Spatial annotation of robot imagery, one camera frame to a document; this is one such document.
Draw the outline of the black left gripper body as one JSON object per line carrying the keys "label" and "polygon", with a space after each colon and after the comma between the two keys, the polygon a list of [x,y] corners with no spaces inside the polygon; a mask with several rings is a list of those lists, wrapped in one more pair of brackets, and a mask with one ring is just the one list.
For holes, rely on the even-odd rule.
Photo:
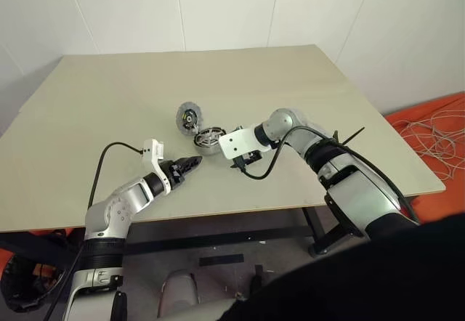
{"label": "black left gripper body", "polygon": [[161,170],[167,176],[169,184],[172,187],[178,187],[184,182],[184,166],[184,159],[178,159],[176,161],[165,160],[161,163]]}

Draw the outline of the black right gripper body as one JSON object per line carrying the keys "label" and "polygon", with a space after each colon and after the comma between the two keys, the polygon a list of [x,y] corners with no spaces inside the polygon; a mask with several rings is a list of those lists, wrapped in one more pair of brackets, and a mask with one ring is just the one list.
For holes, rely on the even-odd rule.
{"label": "black right gripper body", "polygon": [[258,150],[254,150],[251,152],[248,152],[246,154],[239,155],[236,158],[242,158],[243,159],[243,167],[247,167],[247,165],[250,165],[252,163],[255,163],[259,160],[262,159],[262,153]]}

